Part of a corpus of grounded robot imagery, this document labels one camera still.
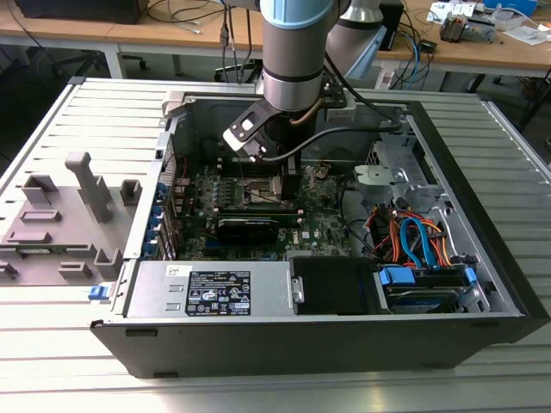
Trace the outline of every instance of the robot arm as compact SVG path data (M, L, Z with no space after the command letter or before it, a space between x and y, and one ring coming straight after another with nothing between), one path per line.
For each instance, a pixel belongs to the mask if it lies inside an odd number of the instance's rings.
M234 151L252 162L267 151L263 136L277 143L278 155L289 153L313 136L319 109L327 104L346 106L342 87L324 74L326 50L338 52L338 64L344 61L358 72L357 62L362 62L367 70L384 35L379 0L220 1L260 9L263 15L264 99L251 105L223 135ZM333 99L331 92L338 88L341 95ZM292 171L300 170L300 152L294 153L282 166L287 182Z

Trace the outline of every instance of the workbench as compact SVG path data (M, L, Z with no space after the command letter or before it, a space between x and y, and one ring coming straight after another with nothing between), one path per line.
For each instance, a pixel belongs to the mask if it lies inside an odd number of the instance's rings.
M7 9L7 1L0 2L0 45L36 46L22 28L14 21ZM189 1L172 0L172 8L189 6ZM423 38L438 43L436 55L431 64L435 71L460 71L493 75L544 77L551 66L551 53L548 43L527 46L502 33L498 33L492 44L463 41L447 43L440 40L439 25L426 24L426 16L432 2L430 0L406 0L413 26L423 34ZM136 25L122 25L104 22L75 22L62 20L26 19L12 3L12 10L18 20L44 47L96 50L105 53L113 78L126 76L121 63L123 52L161 53L193 56L221 56L220 26L222 15L213 15L201 20L198 27L202 33L194 34L170 23L156 22L145 15ZM210 10L221 9L217 3L208 4L199 10L180 15L181 18L195 18ZM169 19L165 6L155 8L152 13L161 20ZM234 32L238 56L243 58L248 50L248 37L245 11L233 12ZM535 19L549 19L551 12L538 10ZM262 58L262 17L251 13L252 57ZM378 52L375 66L386 71L396 71L404 67L412 52L405 39L397 36L393 50Z
M202 83L212 92L252 85ZM18 214L32 173L76 185L64 165L88 151L109 186L145 179L169 90L193 83L89 78L70 84L0 179L0 235ZM551 171L491 102L473 95L360 90L419 100L497 226L542 303L551 311ZM209 379L136 379L89 332L109 310L89 287L0 288L0 394L18 411L299 410L548 411L551 327L514 345L483 350L454 370Z

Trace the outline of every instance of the power supply label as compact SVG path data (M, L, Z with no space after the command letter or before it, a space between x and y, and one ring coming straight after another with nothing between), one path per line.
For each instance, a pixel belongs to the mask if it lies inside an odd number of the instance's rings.
M189 273L186 314L250 316L250 271L192 271Z

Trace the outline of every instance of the motherboard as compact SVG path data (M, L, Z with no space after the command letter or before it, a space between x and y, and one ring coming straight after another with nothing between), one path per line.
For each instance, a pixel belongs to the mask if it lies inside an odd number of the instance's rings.
M342 231L337 208L339 176L324 172L305 167L298 197L282 200L277 176L228 177L204 167L182 190L182 248L177 259L286 261L293 256L349 256L350 241Z

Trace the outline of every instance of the slotted metal surface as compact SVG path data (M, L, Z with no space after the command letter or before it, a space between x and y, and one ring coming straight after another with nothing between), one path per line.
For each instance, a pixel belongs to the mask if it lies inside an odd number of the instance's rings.
M201 86L215 92L252 92L246 86ZM0 235L25 199L18 186L30 173L48 173L56 184L76 184L63 164L70 150L89 151L92 170L109 185L144 177L156 136L163 129L159 122L164 93L195 88L193 83L111 79L89 79L68 87L57 110L15 160L19 168L0 180ZM377 91L364 95L424 104L551 311L549 172L500 113L476 96ZM79 411L551 410L549 327L515 345L488 348L453 371L140 380L129 376L89 333L89 321L100 318L108 305L91 304L88 291L86 287L0 288L0 405L17 405L18 411L44 405L62 411L74 411L75 406Z

